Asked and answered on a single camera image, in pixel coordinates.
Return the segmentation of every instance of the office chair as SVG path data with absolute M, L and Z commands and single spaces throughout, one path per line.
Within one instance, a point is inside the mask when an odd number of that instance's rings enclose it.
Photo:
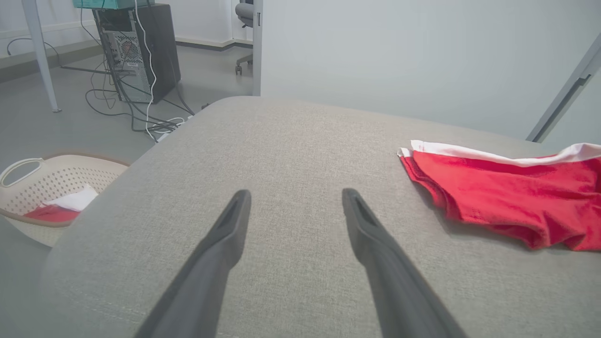
M 240 0 L 240 3 L 236 5 L 235 8 L 236 14 L 238 15 L 238 19 L 244 23 L 242 27 L 250 27 L 252 28 L 252 14 L 254 12 L 254 0 Z M 242 66 L 241 63 L 247 62 L 249 65 L 252 64 L 252 54 L 236 61 L 236 75 L 240 73 L 242 75 Z

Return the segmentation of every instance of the laundry basket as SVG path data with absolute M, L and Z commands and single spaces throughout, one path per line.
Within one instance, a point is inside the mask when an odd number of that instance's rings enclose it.
M 16 181 L 4 184 L 16 168 L 37 162 L 38 167 Z M 63 153 L 47 158 L 24 159 L 0 174 L 0 215 L 36 241 L 53 247 L 68 222 L 48 222 L 23 216 L 42 202 L 78 192 L 89 184 L 101 193 L 128 164 L 101 156 Z

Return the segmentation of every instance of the white cloth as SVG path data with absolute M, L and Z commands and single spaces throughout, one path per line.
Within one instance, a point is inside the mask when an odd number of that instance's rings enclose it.
M 94 188 L 86 184 L 82 191 L 59 197 L 56 200 L 42 202 L 42 205 L 56 205 L 73 211 L 82 211 L 96 196 L 98 193 Z

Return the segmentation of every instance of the door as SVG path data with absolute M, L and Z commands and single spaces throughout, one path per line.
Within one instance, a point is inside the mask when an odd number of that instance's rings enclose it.
M 252 28 L 252 95 L 261 96 L 261 36 L 263 35 L 263 0 L 254 1 Z
M 543 117 L 528 136 L 528 141 L 553 144 L 553 148 L 563 144 L 562 149 L 574 143 L 601 144 L 601 132 L 597 131 L 601 126 L 601 105 L 594 108 L 594 104 L 592 104 L 595 100 L 600 102 L 598 97 L 601 97 L 601 80 L 599 79 L 601 76 L 596 74 L 600 67 L 601 34 L 588 49 L 559 94 L 555 96 Z M 585 130 L 591 127 L 590 123 L 595 122 L 597 123 L 596 130 L 586 133 Z

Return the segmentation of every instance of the white wall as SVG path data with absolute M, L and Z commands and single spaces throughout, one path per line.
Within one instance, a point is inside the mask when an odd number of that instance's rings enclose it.
M 551 129 L 543 145 L 559 152 L 574 143 L 601 144 L 601 69 Z
M 242 28 L 234 12 L 239 0 L 157 0 L 171 5 L 175 37 L 178 41 L 222 46 L 232 39 L 252 41 L 252 28 Z M 91 40 L 79 26 L 79 11 L 71 0 L 37 0 L 44 40 L 57 47 Z M 91 10 L 84 9 L 86 28 L 98 37 Z M 0 57 L 14 38 L 29 37 L 20 0 L 2 0 L 0 4 Z M 29 41 L 16 41 L 10 46 L 13 55 L 33 51 Z
M 525 139 L 601 32 L 601 1 L 279 0 L 262 17 L 262 96 Z
M 236 11 L 234 8 L 237 4 L 240 3 L 240 0 L 230 0 L 231 1 L 231 33 L 232 38 L 236 40 L 246 40 L 252 41 L 252 28 L 244 27 L 244 23 L 238 19 L 238 15 L 236 15 Z
M 75 9 L 70 0 L 37 0 L 40 23 L 44 32 L 44 41 L 52 46 L 91 40 L 91 37 L 79 26 L 79 9 Z M 96 38 L 98 33 L 93 22 L 91 10 L 84 10 L 83 23 Z M 20 0 L 2 0 L 0 4 L 0 57 L 6 54 L 6 45 L 18 37 L 29 37 L 25 14 Z M 16 41 L 10 45 L 12 55 L 33 51 L 30 41 Z
M 231 0 L 160 0 L 171 5 L 175 38 L 192 43 L 232 39 Z

